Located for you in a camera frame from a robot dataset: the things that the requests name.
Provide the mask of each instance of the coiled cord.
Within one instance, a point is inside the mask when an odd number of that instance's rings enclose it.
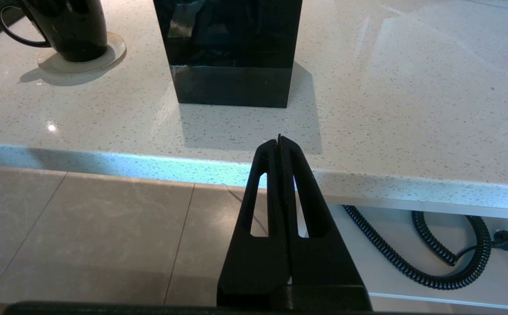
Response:
[[[353,219],[353,222],[359,227],[369,241],[386,257],[396,269],[409,277],[416,283],[439,290],[455,290],[470,285],[476,281],[483,273],[489,256],[491,253],[491,238],[489,231],[481,219],[481,217],[466,215],[466,218],[472,225],[476,235],[476,248],[472,259],[468,265],[458,273],[450,276],[434,276],[424,273],[413,267],[405,259],[402,258],[394,249],[384,241],[384,239],[376,232],[376,230],[362,216],[358,209],[354,206],[343,206],[347,214]],[[415,229],[425,245],[429,247],[438,257],[440,257],[448,265],[456,265],[459,256],[454,255],[444,245],[442,245],[427,227],[424,221],[424,214],[421,211],[412,211],[412,220]]]

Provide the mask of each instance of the black box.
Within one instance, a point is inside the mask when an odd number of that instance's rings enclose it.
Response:
[[[286,108],[302,0],[154,0],[179,102]]]

